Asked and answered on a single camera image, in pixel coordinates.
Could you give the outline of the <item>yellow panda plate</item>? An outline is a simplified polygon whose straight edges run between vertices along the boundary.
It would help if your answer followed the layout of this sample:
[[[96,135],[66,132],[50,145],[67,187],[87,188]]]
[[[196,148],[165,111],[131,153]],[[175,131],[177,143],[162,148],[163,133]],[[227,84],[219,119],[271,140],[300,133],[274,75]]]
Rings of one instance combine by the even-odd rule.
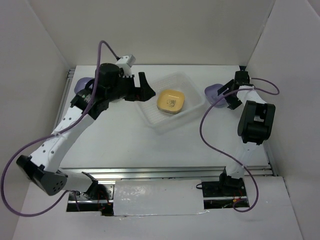
[[[157,109],[163,113],[176,115],[183,109],[185,94],[178,90],[163,90],[156,101]]]

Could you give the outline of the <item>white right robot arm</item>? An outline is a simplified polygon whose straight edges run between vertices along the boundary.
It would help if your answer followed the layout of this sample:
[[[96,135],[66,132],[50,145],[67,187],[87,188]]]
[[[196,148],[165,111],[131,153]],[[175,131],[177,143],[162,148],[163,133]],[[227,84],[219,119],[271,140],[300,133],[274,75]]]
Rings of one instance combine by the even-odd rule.
[[[147,101],[156,95],[147,83],[145,74],[139,73],[140,87],[136,87],[132,76],[124,76],[120,73],[120,90],[124,90],[124,99],[127,101]],[[251,153],[268,140],[274,122],[276,107],[274,104],[265,102],[257,93],[267,91],[256,88],[250,83],[250,76],[247,71],[239,70],[235,76],[217,91],[217,98],[213,100],[211,107],[205,112],[199,126],[200,137],[203,142],[213,150],[231,158],[235,163],[226,166],[219,176],[217,184],[218,191],[223,196],[229,196],[234,190],[239,190],[244,185],[243,177],[247,170],[247,161]],[[238,122],[237,135],[242,140],[243,150],[238,151],[239,155],[235,158],[228,153],[218,150],[206,142],[203,136],[203,124],[209,111],[225,100],[228,108],[235,110],[241,104],[244,105],[241,117]],[[185,102],[185,95],[177,90],[163,90],[157,101],[156,107],[165,114],[178,114],[182,111]]]

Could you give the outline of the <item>purple panda plate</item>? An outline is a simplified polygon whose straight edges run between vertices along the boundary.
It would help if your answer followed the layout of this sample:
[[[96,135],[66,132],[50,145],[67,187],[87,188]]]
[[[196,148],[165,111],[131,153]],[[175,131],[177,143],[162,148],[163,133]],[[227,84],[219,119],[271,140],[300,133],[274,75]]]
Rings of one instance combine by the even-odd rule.
[[[222,86],[223,86],[222,84],[217,83],[217,84],[207,86],[204,89],[204,94],[211,105],[214,104],[219,99],[220,96],[218,95],[218,90]],[[228,106],[227,101],[225,99],[222,99],[214,107],[215,108],[225,108],[227,106]]]
[[[91,77],[82,77],[80,78],[74,87],[75,94],[83,93],[92,93],[93,84],[95,82],[94,78]]]

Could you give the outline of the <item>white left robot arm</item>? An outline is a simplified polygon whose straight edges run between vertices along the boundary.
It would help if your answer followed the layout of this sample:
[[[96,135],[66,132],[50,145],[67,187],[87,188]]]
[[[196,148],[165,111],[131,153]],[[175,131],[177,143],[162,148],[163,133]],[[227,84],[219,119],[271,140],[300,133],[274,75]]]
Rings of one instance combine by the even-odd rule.
[[[60,164],[76,142],[99,115],[113,101],[145,102],[156,95],[147,82],[144,72],[139,72],[140,86],[136,87],[134,76],[125,75],[122,67],[103,63],[96,70],[98,82],[91,79],[77,92],[70,102],[65,116],[52,133],[53,136],[29,156],[21,155],[16,163],[27,177],[49,196],[61,190],[79,191],[88,200],[97,197],[98,181],[86,172],[62,172]]]

